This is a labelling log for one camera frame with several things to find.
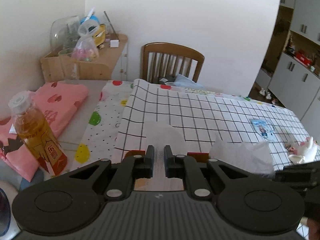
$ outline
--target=green dot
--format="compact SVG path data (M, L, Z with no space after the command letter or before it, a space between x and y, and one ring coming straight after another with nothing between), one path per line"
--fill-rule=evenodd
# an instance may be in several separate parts
M98 125L101 122L101 116L97 111L94 111L89 120L89 124Z

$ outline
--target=bottle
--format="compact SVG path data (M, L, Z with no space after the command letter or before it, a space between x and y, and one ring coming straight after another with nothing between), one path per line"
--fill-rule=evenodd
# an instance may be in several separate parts
M14 128L29 151L51 175L60 174L67 165L68 158L29 93L23 91L15 95L9 101L9 108Z

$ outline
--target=floor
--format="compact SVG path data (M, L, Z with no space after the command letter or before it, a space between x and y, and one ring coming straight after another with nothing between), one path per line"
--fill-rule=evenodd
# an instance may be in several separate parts
M271 104L271 101L274 98L276 98L276 96L271 93L272 99L268 100L263 95L259 94L260 89L261 89L261 87L257 83L254 83L253 86L252 86L252 89L251 89L251 91L249 93L249 97L252 98L252 99L255 99L255 100L259 100L259 101ZM284 105L279 100L276 101L276 105L284 107Z

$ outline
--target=bottle cap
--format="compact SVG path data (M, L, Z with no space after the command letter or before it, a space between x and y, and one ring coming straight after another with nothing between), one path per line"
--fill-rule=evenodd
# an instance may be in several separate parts
M22 91L16 94L10 101L9 101L9 108L14 114L22 114L29 109L32 105L32 99L29 96L28 91Z

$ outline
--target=ribbed gray surface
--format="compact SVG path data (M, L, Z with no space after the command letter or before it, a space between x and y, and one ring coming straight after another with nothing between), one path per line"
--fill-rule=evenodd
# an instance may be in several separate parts
M121 202L109 203L94 223L65 236L20 233L15 240L302 240L296 232L281 236L253 236L223 221L208 202L187 193L132 192Z

